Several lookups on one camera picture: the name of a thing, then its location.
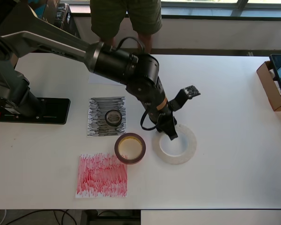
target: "red scribbled paper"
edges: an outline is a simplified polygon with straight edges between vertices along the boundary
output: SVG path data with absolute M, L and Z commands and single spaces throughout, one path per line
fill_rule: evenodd
M 127 165 L 116 155 L 80 155 L 76 198 L 127 196 Z

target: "cardboard box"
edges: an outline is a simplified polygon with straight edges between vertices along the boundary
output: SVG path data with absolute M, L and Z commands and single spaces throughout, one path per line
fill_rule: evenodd
M 257 74 L 273 110 L 279 112 L 281 111 L 281 95 L 269 72 L 272 68 L 271 61 L 266 61 L 259 67 Z
M 71 15 L 71 10 L 68 4 L 60 3 L 57 9 L 54 26 L 66 31 L 69 34 L 80 38 L 76 23 Z
M 27 2 L 38 18 L 53 24 L 59 0 L 21 0 Z

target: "cable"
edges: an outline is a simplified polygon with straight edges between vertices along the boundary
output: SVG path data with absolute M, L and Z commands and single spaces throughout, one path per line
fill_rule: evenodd
M 102 213 L 104 213 L 104 212 L 112 212 L 112 213 L 114 213 L 117 217 L 120 216 L 118 213 L 116 213 L 115 211 L 112 211 L 112 210 L 105 210 L 105 211 L 103 211 L 103 212 L 100 212 L 100 214 L 99 214 L 98 216 L 100 216 L 100 215 L 101 215 Z
M 54 213 L 54 217 L 55 217 L 55 219 L 56 219 L 56 222 L 58 223 L 58 225 L 60 225 L 60 223 L 59 223 L 59 221 L 58 221 L 58 219 L 57 219 L 57 216 L 56 216 L 56 214 L 55 214 L 55 210 L 53 210 L 53 213 Z
M 3 223 L 3 221 L 4 221 L 5 217 L 6 217 L 6 213 L 7 213 L 7 210 L 5 210 L 4 217 L 3 217 L 3 219 L 1 220 L 0 225 Z
M 26 215 L 21 216 L 21 217 L 19 217 L 19 218 L 17 218 L 17 219 L 14 219 L 14 220 L 10 221 L 9 223 L 7 223 L 7 224 L 5 224 L 5 225 L 9 225 L 9 224 L 11 224 L 11 223 L 13 223 L 13 222 L 15 222 L 15 221 L 17 221 L 17 220 L 19 220 L 19 219 L 22 219 L 22 218 L 24 218 L 24 217 L 26 217 L 26 216 L 29 216 L 30 214 L 37 213 L 37 212 L 43 212 L 43 211 L 60 211 L 60 212 L 63 212 L 63 213 L 65 213 L 65 214 L 67 214 L 67 215 L 74 221 L 75 225 L 77 225 L 77 222 L 76 222 L 76 220 L 74 219 L 74 217 L 72 217 L 69 213 L 67 213 L 67 212 L 64 211 L 64 210 L 36 210 L 36 211 L 30 212 L 30 213 L 27 213 Z
M 64 214 L 62 215 L 62 217 L 61 217 L 61 225 L 64 225 L 64 216 L 65 216 L 65 214 L 68 212 L 69 210 L 66 210 L 65 212 L 64 212 Z
M 127 39 L 133 39 L 134 41 L 136 41 L 140 47 L 141 47 L 141 52 L 144 53 L 145 52 L 145 45 L 144 43 L 142 43 L 140 40 L 138 40 L 137 38 L 135 37 L 126 37 L 126 38 L 123 38 L 120 43 L 118 44 L 117 48 L 115 51 L 119 50 L 122 46 L 122 44 L 127 40 Z
M 144 123 L 144 120 L 145 120 L 147 114 L 149 113 L 149 111 L 150 111 L 150 108 L 148 107 L 148 108 L 145 110 L 145 112 L 144 112 L 144 114 L 142 115 L 141 120 L 140 120 L 140 126 L 141 126 L 141 128 L 142 128 L 143 130 L 154 130 L 155 128 L 159 127 L 161 118 L 165 115 L 164 113 L 160 113 L 160 114 L 158 115 L 157 122 L 156 122 L 155 126 L 154 126 L 154 127 L 150 127 L 150 128 L 146 128 L 146 127 L 143 126 L 143 123 Z

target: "person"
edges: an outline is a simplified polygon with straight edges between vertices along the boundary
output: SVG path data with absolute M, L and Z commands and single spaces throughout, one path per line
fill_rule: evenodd
M 126 12 L 147 53 L 152 49 L 152 35 L 162 27 L 161 0 L 90 0 L 90 11 L 92 31 L 114 47 Z

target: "black tape roll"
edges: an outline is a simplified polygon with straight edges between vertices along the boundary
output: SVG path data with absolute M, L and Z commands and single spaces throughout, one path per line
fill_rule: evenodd
M 105 121 L 109 126 L 118 127 L 122 122 L 122 114 L 119 110 L 109 110 L 105 114 Z
M 141 145 L 141 152 L 139 154 L 138 157 L 136 158 L 133 158 L 133 159 L 127 159 L 127 158 L 124 158 L 121 156 L 120 152 L 119 152 L 119 148 L 121 146 L 121 143 L 126 140 L 126 139 L 135 139 L 137 140 L 140 145 Z M 146 153 L 146 144 L 145 144 L 145 141 L 144 139 L 141 138 L 141 136 L 135 134 L 135 133 L 127 133 L 127 134 L 123 134 L 121 135 L 115 145 L 114 145 L 114 151 L 116 153 L 116 156 L 117 158 L 122 162 L 122 163 L 125 163 L 125 164 L 128 164 L 128 165 L 131 165 L 131 164 L 135 164 L 135 163 L 138 163 L 139 161 L 141 161 L 141 159 L 144 157 L 145 153 Z

